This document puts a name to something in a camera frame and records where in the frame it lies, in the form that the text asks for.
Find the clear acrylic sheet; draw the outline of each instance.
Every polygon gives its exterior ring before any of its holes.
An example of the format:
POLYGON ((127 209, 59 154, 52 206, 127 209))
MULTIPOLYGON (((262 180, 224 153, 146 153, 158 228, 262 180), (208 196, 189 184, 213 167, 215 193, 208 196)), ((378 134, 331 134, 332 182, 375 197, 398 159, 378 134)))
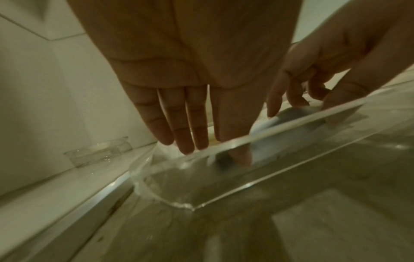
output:
POLYGON ((157 145, 131 164, 130 174, 136 193, 195 210, 413 117, 414 82, 406 82, 324 111, 289 108, 248 136, 191 155, 157 145), (407 100, 412 107, 401 106, 407 100), (253 164, 240 167, 227 152, 248 143, 253 164))

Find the hand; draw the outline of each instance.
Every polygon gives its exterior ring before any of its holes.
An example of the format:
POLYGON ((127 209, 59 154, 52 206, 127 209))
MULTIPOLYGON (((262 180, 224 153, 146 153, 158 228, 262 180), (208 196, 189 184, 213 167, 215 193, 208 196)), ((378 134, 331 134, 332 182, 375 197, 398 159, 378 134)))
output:
POLYGON ((414 1, 353 0, 289 51, 267 101, 268 116, 286 92, 292 106, 309 95, 323 109, 370 94, 414 63, 414 1), (324 83, 351 69, 333 88, 324 83))
MULTIPOLYGON (((217 140, 249 133, 290 46, 301 0, 69 4, 154 136, 189 154, 190 127, 197 148, 208 146, 207 84, 217 140)), ((249 162, 246 150, 239 153, 249 162)))

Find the transparent plastic panel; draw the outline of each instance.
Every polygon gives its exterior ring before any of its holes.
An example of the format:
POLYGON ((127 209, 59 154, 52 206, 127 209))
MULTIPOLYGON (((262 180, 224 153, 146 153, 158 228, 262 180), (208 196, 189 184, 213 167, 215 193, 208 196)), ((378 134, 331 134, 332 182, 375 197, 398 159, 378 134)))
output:
POLYGON ((414 82, 406 82, 324 111, 288 108, 248 136, 191 155, 165 160, 151 151, 130 173, 140 194, 195 210, 413 118, 414 82), (253 162, 241 167, 228 151, 246 144, 253 162))

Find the clear plastic container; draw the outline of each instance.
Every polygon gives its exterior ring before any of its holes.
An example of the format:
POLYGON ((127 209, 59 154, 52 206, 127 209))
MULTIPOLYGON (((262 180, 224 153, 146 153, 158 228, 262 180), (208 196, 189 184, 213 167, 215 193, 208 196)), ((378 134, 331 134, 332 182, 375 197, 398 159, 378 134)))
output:
POLYGON ((83 167, 121 155, 132 150, 131 144, 127 142, 128 137, 122 137, 88 147, 71 150, 64 153, 75 167, 83 167))
MULTIPOLYGON (((413 119, 414 82, 328 110, 291 108, 277 117, 264 129, 191 155, 165 160, 149 152, 130 167, 136 192, 178 208, 201 208, 413 119), (227 152, 248 143, 253 164, 246 168, 235 164, 227 152)), ((309 175, 317 174, 310 170, 309 175)))

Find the floor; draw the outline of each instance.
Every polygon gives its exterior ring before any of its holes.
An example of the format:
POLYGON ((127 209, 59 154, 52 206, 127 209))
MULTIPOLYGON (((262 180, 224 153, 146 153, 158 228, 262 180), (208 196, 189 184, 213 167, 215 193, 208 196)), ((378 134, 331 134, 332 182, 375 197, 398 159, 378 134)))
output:
POLYGON ((413 127, 401 123, 194 212, 132 194, 72 262, 412 261, 413 127))

